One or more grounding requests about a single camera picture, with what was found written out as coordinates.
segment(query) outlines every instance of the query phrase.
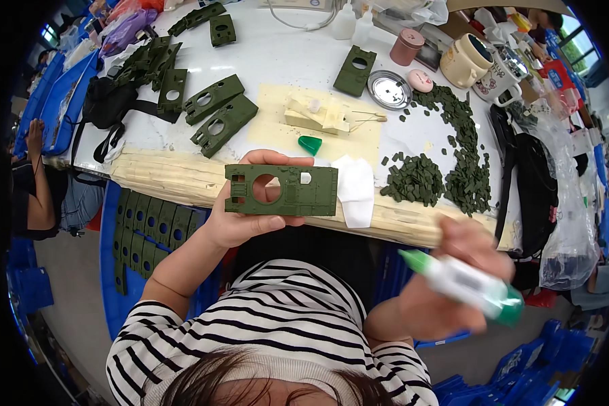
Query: striped shirt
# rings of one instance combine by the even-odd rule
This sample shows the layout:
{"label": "striped shirt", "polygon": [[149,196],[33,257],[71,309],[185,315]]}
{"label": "striped shirt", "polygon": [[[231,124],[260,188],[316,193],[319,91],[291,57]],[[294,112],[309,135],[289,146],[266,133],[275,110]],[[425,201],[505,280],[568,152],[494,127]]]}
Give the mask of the striped shirt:
{"label": "striped shirt", "polygon": [[429,372],[415,350],[389,342],[370,350],[365,309],[352,288],[313,265],[290,260],[257,264],[199,317],[182,321],[157,301],[129,313],[106,362],[120,405],[158,405],[183,368],[216,349],[249,350],[250,366],[224,381],[274,378],[309,383],[352,405],[351,389],[331,373],[346,369],[380,381],[404,405],[437,405]]}

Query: plastic bottle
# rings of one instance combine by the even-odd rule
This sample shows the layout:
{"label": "plastic bottle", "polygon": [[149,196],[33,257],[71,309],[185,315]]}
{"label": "plastic bottle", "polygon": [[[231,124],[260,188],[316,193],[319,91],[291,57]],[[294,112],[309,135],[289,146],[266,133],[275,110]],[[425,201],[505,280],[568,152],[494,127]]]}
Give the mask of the plastic bottle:
{"label": "plastic bottle", "polygon": [[452,256],[436,259],[418,250],[398,250],[406,264],[424,275],[435,292],[474,306],[497,323],[513,326],[523,310],[521,293],[503,280]]}
{"label": "plastic bottle", "polygon": [[357,26],[357,17],[354,15],[351,0],[340,9],[332,22],[332,36],[335,40],[348,40],[352,38]]}
{"label": "plastic bottle", "polygon": [[363,16],[357,20],[357,27],[354,29],[354,35],[352,36],[352,44],[359,48],[365,47],[367,41],[370,39],[370,31],[374,27],[372,23],[372,5],[368,8]]}

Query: round metal dish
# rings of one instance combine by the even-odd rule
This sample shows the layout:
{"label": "round metal dish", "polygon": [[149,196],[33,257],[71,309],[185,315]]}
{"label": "round metal dish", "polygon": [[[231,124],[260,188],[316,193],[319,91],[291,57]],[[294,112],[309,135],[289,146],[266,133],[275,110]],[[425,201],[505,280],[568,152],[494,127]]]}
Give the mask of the round metal dish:
{"label": "round metal dish", "polygon": [[384,109],[401,110],[410,104],[412,90],[406,80],[395,72],[378,70],[367,78],[370,97]]}

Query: white table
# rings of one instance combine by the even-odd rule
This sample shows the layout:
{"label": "white table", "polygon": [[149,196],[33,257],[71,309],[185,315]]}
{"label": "white table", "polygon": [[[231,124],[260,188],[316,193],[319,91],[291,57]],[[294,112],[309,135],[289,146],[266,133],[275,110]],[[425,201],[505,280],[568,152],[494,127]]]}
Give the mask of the white table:
{"label": "white table", "polygon": [[[193,4],[181,6],[172,12],[163,12],[154,23],[156,32],[166,35],[167,29],[187,12],[193,9]],[[186,81],[186,97],[202,90],[221,78],[237,74],[244,87],[245,95],[254,101],[258,96],[260,83],[276,85],[296,85],[319,90],[333,89],[333,83],[340,67],[349,52],[351,44],[348,41],[336,41],[331,37],[331,28],[325,27],[313,32],[305,32],[286,27],[273,18],[268,9],[256,8],[255,2],[241,2],[227,4],[226,9],[232,16],[237,35],[234,44],[213,48],[210,44],[209,24],[186,30],[178,38],[172,38],[172,44],[182,42],[183,45],[177,55],[175,67],[188,69]],[[276,11],[279,16],[294,25],[304,25],[307,22],[318,22],[325,18],[325,14],[305,10]],[[377,53],[377,60],[373,70],[388,69],[405,76],[411,69],[427,71],[430,77],[439,85],[450,86],[457,98],[465,100],[466,90],[455,88],[442,73],[429,72],[417,61],[411,66],[402,67],[390,60],[388,53],[396,37],[389,32],[374,28],[370,43],[364,47],[366,51]],[[139,89],[139,99],[152,102],[158,101],[158,93],[151,90],[150,85]],[[367,91],[361,100],[371,102]],[[490,207],[493,212],[486,215],[495,217],[494,206],[501,193],[501,178],[503,171],[498,159],[494,132],[488,121],[489,103],[481,100],[475,92],[470,95],[473,120],[479,134],[478,144],[483,144],[483,151],[479,154],[490,154],[490,186],[492,200]],[[399,116],[402,111],[388,113],[388,122],[381,130],[379,145],[380,157],[391,157],[403,151],[405,155],[419,155],[424,152],[438,164],[442,174],[452,170],[456,159],[452,156],[453,148],[447,142],[447,135],[455,135],[453,127],[444,124],[439,112],[431,112],[430,117],[423,114],[424,108],[410,109],[411,115],[402,123]],[[147,114],[130,111],[123,120],[126,132],[122,137],[127,147],[142,150],[171,150],[190,152],[200,155],[200,147],[194,145],[189,138],[197,130],[197,126],[188,126],[185,122],[185,113],[181,114],[176,124],[170,124]],[[257,145],[247,142],[248,126],[232,137],[228,144],[220,150],[213,159],[222,163],[235,162],[247,151],[255,148],[265,148],[266,145]],[[97,145],[108,135],[107,130],[99,130],[91,124],[86,125],[74,165],[87,172],[108,174],[108,167],[99,164],[93,159],[93,152]],[[441,149],[447,148],[447,155],[442,155]],[[304,156],[304,151],[281,151],[291,156]],[[69,151],[62,155],[61,160],[69,162]],[[387,166],[377,165],[375,173],[375,186],[384,186],[388,175]],[[453,205],[442,198],[438,205]],[[506,232],[519,234],[520,204],[516,187],[516,170],[512,177],[512,189],[506,222],[509,223]],[[520,240],[512,246],[519,247]]]}

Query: white cable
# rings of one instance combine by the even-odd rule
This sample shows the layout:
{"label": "white cable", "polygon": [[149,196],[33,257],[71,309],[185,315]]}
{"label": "white cable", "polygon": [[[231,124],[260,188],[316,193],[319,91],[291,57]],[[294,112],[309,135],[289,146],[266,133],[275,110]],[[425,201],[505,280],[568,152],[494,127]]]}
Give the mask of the white cable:
{"label": "white cable", "polygon": [[277,21],[280,21],[282,24],[287,25],[288,27],[291,27],[291,28],[313,31],[313,30],[317,30],[318,28],[326,27],[334,20],[334,18],[336,18],[336,14],[338,13],[337,5],[338,5],[339,1],[340,0],[332,0],[332,7],[333,7],[332,12],[329,14],[329,17],[327,17],[327,19],[325,21],[322,21],[320,23],[307,23],[302,27],[299,27],[299,26],[293,25],[293,24],[289,24],[286,21],[281,20],[278,16],[275,15],[275,11],[273,10],[273,4],[271,3],[271,0],[266,0],[266,3],[268,3],[268,7],[271,9],[271,14],[273,14],[273,17],[275,17],[275,19]]}

